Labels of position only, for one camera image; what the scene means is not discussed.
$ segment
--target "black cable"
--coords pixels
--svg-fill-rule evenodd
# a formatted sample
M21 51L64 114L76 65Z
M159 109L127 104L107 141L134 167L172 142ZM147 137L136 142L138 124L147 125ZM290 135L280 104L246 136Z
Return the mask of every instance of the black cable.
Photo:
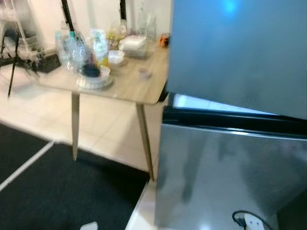
M252 215L252 216L254 216L254 217L256 217L256 218L258 218L259 220L261 220L268 228L269 228L269 230L274 230L267 222L265 222L265 220L263 219L263 218L261 218L260 216L258 216L258 215L256 215L256 214L254 214L254 213L252 213L252 212L249 212L249 211L244 211L244 210L239 210L239 211L236 211L236 212L234 212L233 214L232 214L232 220L235 222L235 223L237 223L239 226L241 226L241 227L246 227L246 223L245 223L245 221L243 222L243 218L236 218L236 215L237 214L250 214L250 215Z

